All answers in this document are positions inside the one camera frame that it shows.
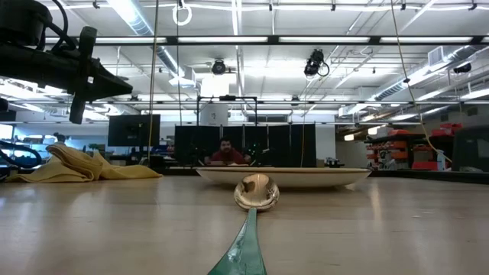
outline white cylinder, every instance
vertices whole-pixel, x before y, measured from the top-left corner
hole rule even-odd
[[[228,126],[228,105],[207,104],[200,112],[202,126]]]

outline white bowl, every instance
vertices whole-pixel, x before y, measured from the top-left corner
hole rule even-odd
[[[355,168],[199,167],[203,178],[236,185],[254,173],[269,176],[279,187],[343,186],[364,180],[370,170]]]

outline computer monitor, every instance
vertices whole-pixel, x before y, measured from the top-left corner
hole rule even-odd
[[[108,120],[108,146],[147,146],[150,132],[149,115],[113,115]],[[151,146],[160,144],[160,115],[153,115]]]

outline desk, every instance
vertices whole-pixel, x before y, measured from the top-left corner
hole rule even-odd
[[[232,194],[197,176],[2,184],[0,274],[207,274],[246,218]],[[368,178],[282,189],[257,224],[269,274],[489,269],[484,185]]]

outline man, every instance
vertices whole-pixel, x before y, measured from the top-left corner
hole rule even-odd
[[[212,157],[206,157],[205,162],[207,165],[209,165],[212,161],[221,161],[226,165],[229,164],[246,164],[250,163],[251,157],[248,155],[241,155],[239,152],[237,152],[232,146],[231,146],[231,141],[223,137],[220,140],[221,142],[221,147],[219,148],[219,151],[215,152]]]

